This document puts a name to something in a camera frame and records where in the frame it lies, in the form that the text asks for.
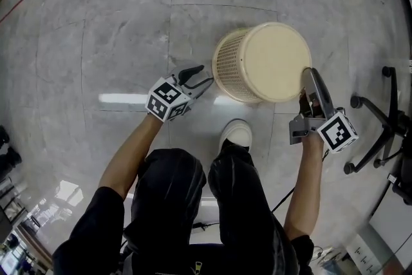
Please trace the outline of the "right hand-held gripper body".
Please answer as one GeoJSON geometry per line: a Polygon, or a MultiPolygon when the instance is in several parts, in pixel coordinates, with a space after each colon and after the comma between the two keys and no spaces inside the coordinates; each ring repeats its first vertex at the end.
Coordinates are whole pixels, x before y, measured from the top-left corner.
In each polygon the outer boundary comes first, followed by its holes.
{"type": "Polygon", "coordinates": [[[359,137],[342,107],[337,108],[329,119],[298,114],[289,122],[291,145],[299,144],[304,137],[315,133],[332,154],[340,153],[359,137]]]}

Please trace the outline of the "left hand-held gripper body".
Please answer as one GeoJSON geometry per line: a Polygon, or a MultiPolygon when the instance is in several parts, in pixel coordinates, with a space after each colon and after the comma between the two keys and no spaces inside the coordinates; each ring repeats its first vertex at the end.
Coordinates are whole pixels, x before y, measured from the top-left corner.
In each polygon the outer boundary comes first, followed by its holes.
{"type": "MultiPolygon", "coordinates": [[[[190,91],[178,84],[178,73],[186,66],[175,67],[166,77],[158,79],[149,90],[146,110],[162,122],[170,121],[191,110],[191,106],[205,92],[190,91]]],[[[204,69],[193,76],[187,84],[193,85],[209,77],[204,69]]]]}

